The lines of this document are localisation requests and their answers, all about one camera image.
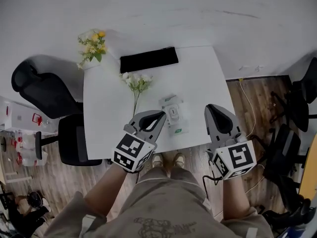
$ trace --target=shoe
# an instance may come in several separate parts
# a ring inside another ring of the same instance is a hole
[[[51,208],[50,208],[50,205],[48,203],[48,201],[45,199],[45,198],[42,198],[42,201],[43,201],[43,206],[49,211],[51,212]]]
[[[163,167],[163,161],[164,161],[164,159],[163,159],[162,153],[153,154],[152,168]]]
[[[185,166],[185,156],[182,153],[176,154],[174,160],[173,160],[173,166],[174,167],[179,167],[179,168],[184,168]]]

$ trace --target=black cable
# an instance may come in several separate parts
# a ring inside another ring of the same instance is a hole
[[[207,188],[206,188],[206,183],[205,183],[205,178],[209,178],[210,180],[213,180],[214,184],[217,185],[218,182],[220,180],[222,180],[222,177],[213,178],[213,177],[210,177],[210,176],[203,176],[203,184],[204,184],[204,187],[205,187],[205,192],[206,192],[207,199],[209,200],[209,196],[208,196],[208,192],[207,192]]]
[[[207,192],[207,188],[206,188],[205,178],[209,178],[210,180],[213,180],[214,185],[216,185],[216,186],[217,186],[218,182],[219,182],[220,180],[222,180],[222,177],[217,177],[217,178],[214,177],[213,170],[212,170],[211,172],[212,172],[213,177],[203,176],[203,184],[204,184],[204,188],[205,188],[205,192],[206,192],[206,196],[207,196],[207,199],[208,199],[208,200],[209,200],[209,196],[208,196],[208,192]]]
[[[138,180],[139,180],[139,173],[140,173],[140,172],[138,172],[138,173],[137,173],[137,179],[135,180],[135,184],[137,184],[137,183],[138,183]]]

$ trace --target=chair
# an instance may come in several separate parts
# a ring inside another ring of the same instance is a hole
[[[95,166],[102,160],[88,160],[83,104],[77,103],[63,81],[53,73],[38,74],[27,61],[15,69],[11,79],[16,92],[31,102],[51,119],[65,117],[59,121],[58,136],[41,138],[36,134],[36,154],[42,159],[42,146],[59,142],[61,161],[72,166]]]
[[[317,97],[317,58],[312,59],[302,80],[293,82],[290,93],[284,95],[286,103],[275,92],[271,92],[271,96],[277,98],[284,111],[272,117],[269,122],[273,123],[278,118],[286,116],[287,125],[291,119],[300,130],[306,132],[309,119],[317,118],[317,115],[309,114],[308,108],[308,104]]]
[[[71,166],[97,166],[102,160],[88,160],[84,116],[71,115],[59,121],[58,136],[41,138],[38,131],[35,136],[36,157],[42,159],[42,146],[58,141],[60,159]]]
[[[38,74],[27,60],[15,69],[11,84],[14,91],[51,119],[83,113],[83,104],[73,99],[58,76]]]
[[[273,229],[306,224],[314,217],[316,208],[311,208],[311,201],[297,193],[299,183],[288,177],[295,163],[305,165],[306,156],[298,155],[301,141],[298,135],[285,124],[278,131],[276,139],[275,129],[270,129],[270,132],[272,133],[270,145],[266,145],[256,135],[252,135],[251,139],[256,139],[265,149],[258,164],[267,159],[263,176],[277,185],[288,212],[277,214],[266,211],[263,216]]]

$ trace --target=yellow flower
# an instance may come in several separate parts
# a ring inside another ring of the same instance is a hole
[[[105,31],[99,31],[98,35],[99,35],[99,37],[104,37],[104,36],[106,36],[106,32]]]
[[[91,39],[92,39],[94,42],[96,42],[96,41],[98,40],[98,38],[99,38],[98,34],[94,34]]]
[[[104,43],[101,45],[100,50],[106,50],[106,46],[105,46],[105,44],[104,44]]]

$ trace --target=white cable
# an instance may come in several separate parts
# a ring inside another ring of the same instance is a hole
[[[252,189],[254,189],[256,186],[258,186],[258,184],[262,181],[264,179],[264,177],[262,177],[258,182],[257,182],[257,184],[256,185],[254,185],[252,188],[250,188],[247,192],[246,192],[246,194],[249,192],[249,191],[251,191]],[[218,215],[220,215],[221,213],[223,213],[223,210],[221,211],[221,212],[219,212],[218,214],[216,214],[213,218],[216,218]]]
[[[252,106],[251,102],[249,101],[249,98],[248,98],[248,96],[246,95],[245,91],[243,90],[243,87],[242,87],[242,85],[241,85],[241,81],[240,81],[240,80],[239,80],[239,83],[240,83],[240,87],[241,87],[242,92],[243,92],[244,95],[246,96],[246,98],[247,98],[247,100],[248,100],[248,102],[249,102],[249,104],[250,104],[250,106],[251,106],[252,113],[253,113],[253,117],[254,117],[254,125],[253,125],[253,128],[252,128],[250,134],[246,136],[246,137],[248,137],[248,136],[250,136],[250,135],[252,134],[252,132],[253,132],[255,126],[256,126],[257,119],[256,119],[256,115],[254,114],[253,106]]]

